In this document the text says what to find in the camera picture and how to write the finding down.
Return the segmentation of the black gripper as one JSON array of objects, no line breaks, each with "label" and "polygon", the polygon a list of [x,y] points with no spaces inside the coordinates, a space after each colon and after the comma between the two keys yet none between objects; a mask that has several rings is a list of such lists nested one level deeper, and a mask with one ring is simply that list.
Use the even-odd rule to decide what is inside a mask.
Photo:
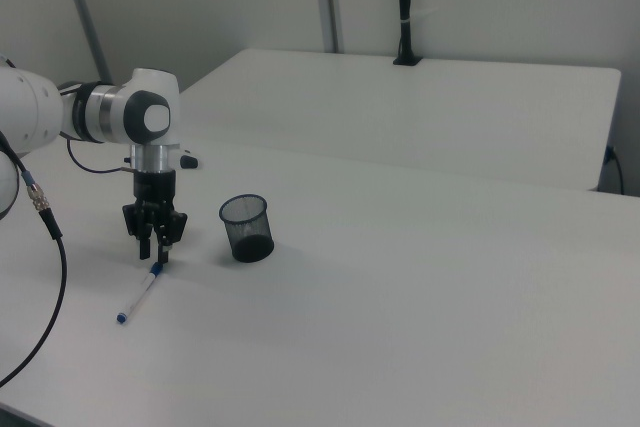
[{"label": "black gripper", "polygon": [[[164,265],[169,261],[169,252],[173,245],[180,242],[186,227],[188,216],[173,208],[176,193],[176,172],[140,172],[133,173],[133,192],[136,203],[125,205],[123,215],[128,234],[139,244],[139,258],[151,256],[151,233],[154,230],[157,239],[157,261]],[[159,205],[150,220],[146,204]]]}]

